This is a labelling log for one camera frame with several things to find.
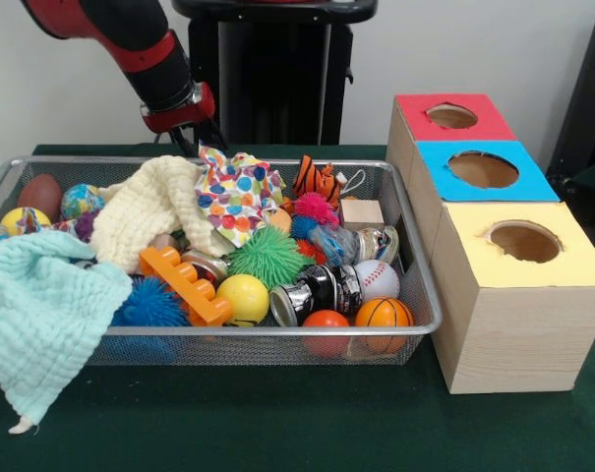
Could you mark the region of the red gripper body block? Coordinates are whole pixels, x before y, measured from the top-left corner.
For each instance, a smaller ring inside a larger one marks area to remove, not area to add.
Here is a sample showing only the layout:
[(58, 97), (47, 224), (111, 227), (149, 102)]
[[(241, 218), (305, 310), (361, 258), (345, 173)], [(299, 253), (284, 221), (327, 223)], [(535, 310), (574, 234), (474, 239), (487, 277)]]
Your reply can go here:
[(190, 96), (174, 108), (151, 111), (142, 103), (140, 110), (145, 124), (153, 133), (169, 133), (175, 128), (197, 126), (211, 121), (215, 112), (215, 100), (208, 83), (193, 83)]

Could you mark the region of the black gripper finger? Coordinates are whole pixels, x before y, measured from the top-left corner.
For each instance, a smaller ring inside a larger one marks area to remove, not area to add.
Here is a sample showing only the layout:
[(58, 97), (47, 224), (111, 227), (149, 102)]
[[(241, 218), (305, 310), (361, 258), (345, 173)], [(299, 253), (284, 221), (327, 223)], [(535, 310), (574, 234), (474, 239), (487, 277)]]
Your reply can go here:
[(183, 134), (181, 128), (176, 127), (169, 131), (169, 136), (171, 141), (179, 146), (179, 148), (183, 151), (183, 154), (187, 157), (196, 157), (197, 156), (197, 146), (190, 142)]
[(213, 148), (228, 150), (228, 144), (213, 119), (207, 119), (203, 123), (203, 143)]

